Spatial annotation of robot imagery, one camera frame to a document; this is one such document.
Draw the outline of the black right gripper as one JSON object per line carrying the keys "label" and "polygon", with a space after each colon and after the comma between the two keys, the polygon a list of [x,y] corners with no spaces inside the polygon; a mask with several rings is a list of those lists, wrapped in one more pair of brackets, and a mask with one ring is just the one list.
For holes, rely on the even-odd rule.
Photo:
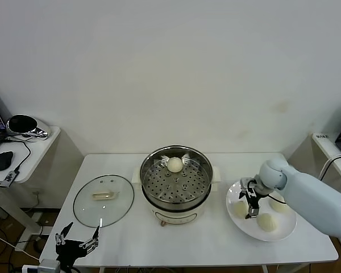
{"label": "black right gripper", "polygon": [[261,195],[258,194],[254,189],[247,189],[246,191],[241,190],[239,193],[239,199],[246,197],[248,202],[248,213],[245,219],[256,218],[259,214],[259,200]]}

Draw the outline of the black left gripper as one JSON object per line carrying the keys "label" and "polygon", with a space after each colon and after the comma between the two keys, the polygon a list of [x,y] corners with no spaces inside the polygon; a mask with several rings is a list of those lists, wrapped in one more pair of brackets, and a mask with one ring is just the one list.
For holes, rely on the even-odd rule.
{"label": "black left gripper", "polygon": [[55,234],[57,260],[61,266],[73,266],[78,258],[85,257],[85,252],[90,253],[99,245],[99,226],[92,237],[82,243],[81,241],[65,240],[73,222],[65,226],[60,233]]}

